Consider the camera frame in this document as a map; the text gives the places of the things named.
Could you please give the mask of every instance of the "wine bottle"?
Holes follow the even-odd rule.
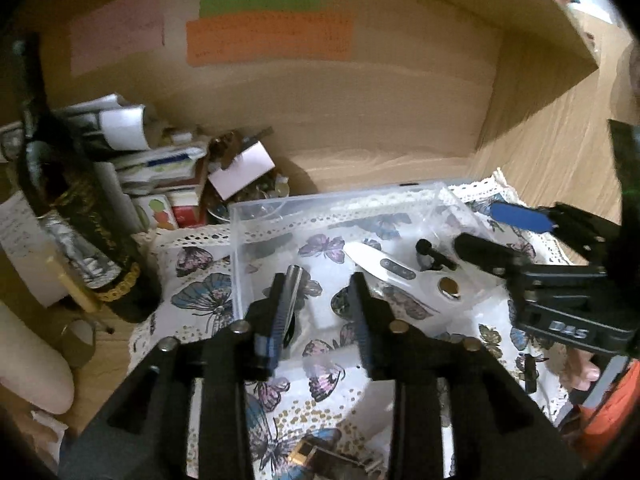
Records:
[[[40,225],[100,301],[122,319],[141,322],[158,306],[158,279],[120,228],[79,132],[47,105],[37,35],[16,40],[13,54],[24,122],[18,184]]]

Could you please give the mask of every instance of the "black small tool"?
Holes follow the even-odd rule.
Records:
[[[420,270],[440,270],[443,266],[450,270],[456,270],[458,264],[451,261],[444,254],[433,248],[430,241],[420,238],[415,245],[415,251],[420,264]]]

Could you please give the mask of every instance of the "screw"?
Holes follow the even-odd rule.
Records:
[[[395,319],[389,323],[389,330],[394,334],[404,334],[409,330],[409,324],[401,319]]]
[[[230,324],[229,328],[231,329],[231,332],[233,332],[234,334],[240,335],[240,334],[246,334],[247,332],[249,332],[249,330],[251,330],[251,325],[245,319],[238,319],[234,321],[232,324]]]
[[[482,343],[477,337],[465,337],[462,340],[462,346],[469,352],[477,352],[482,348]]]
[[[163,337],[158,342],[158,348],[161,349],[163,352],[170,352],[171,350],[175,349],[179,344],[180,343],[175,337]]]

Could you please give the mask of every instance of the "butterfly print tablecloth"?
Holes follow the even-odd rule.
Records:
[[[515,230],[487,216],[491,202],[518,202],[516,193],[505,183],[499,171],[481,182],[452,187],[452,190],[501,243],[522,251],[536,262],[568,263],[550,236]],[[344,287],[355,267],[342,250],[344,233],[357,230],[364,243],[388,250],[391,243],[404,236],[412,222],[411,215],[402,213],[343,222],[302,240],[295,247],[300,257],[312,258],[314,265],[296,305],[297,325],[303,326],[296,328],[292,355],[329,352],[354,341]],[[248,266],[245,271],[260,276],[263,262],[273,257],[278,245],[291,247],[294,240],[292,234],[285,234],[275,242],[258,242],[255,254],[262,257],[256,258],[256,264]],[[415,240],[407,240],[407,243],[414,244]],[[205,241],[202,244],[195,242],[192,246],[168,246],[158,253],[163,302],[134,330],[129,343],[130,369],[164,336],[173,335],[183,342],[194,341],[210,337],[231,322],[230,264],[228,256],[224,257],[229,251],[224,249],[219,245],[208,246]],[[274,272],[273,269],[264,272],[264,283],[257,285],[261,294],[268,294],[269,277]],[[372,292],[385,298],[394,314],[401,319],[415,323],[432,314],[428,305],[416,303],[385,283],[373,280],[370,285]],[[311,306],[324,309],[328,316],[332,316],[334,323],[330,329],[313,333],[304,327],[305,312],[311,311]],[[542,412],[553,419],[567,397],[558,378],[564,366],[564,347],[537,340],[514,329],[510,323],[512,313],[510,298],[502,290],[491,301],[481,303],[453,320],[441,337],[459,340],[461,334],[476,336],[523,386],[524,354],[532,354],[538,362],[538,391],[532,398]],[[443,391],[443,473],[448,476],[454,461],[452,437],[444,400],[446,384],[440,386]],[[361,459],[371,456],[388,458],[393,392],[392,383],[370,382],[364,371],[353,364],[335,364],[311,379],[297,374],[295,377],[279,376],[268,383],[248,383],[246,420],[255,477],[306,478],[300,469],[288,467],[286,457],[308,432],[329,442],[337,442],[340,452]],[[197,477],[199,397],[200,385],[196,384],[188,447],[188,474],[193,477]]]

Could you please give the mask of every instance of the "clear plastic box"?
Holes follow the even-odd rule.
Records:
[[[236,319],[244,317],[253,301],[266,297],[276,272],[286,273],[291,264],[308,272],[296,302],[294,339],[283,360],[317,358],[353,343],[345,287],[352,273],[362,269],[344,253],[344,243],[364,242],[420,271],[415,245],[426,238],[459,265],[455,271],[420,272],[421,279],[433,283],[433,290],[422,296],[430,298],[429,304],[417,303],[366,273],[372,294],[427,335],[442,333],[453,317],[485,300],[498,285],[493,276],[456,256],[453,240],[458,234],[493,236],[442,183],[242,202],[231,206],[230,219]],[[438,289],[443,277],[455,280],[458,298]]]

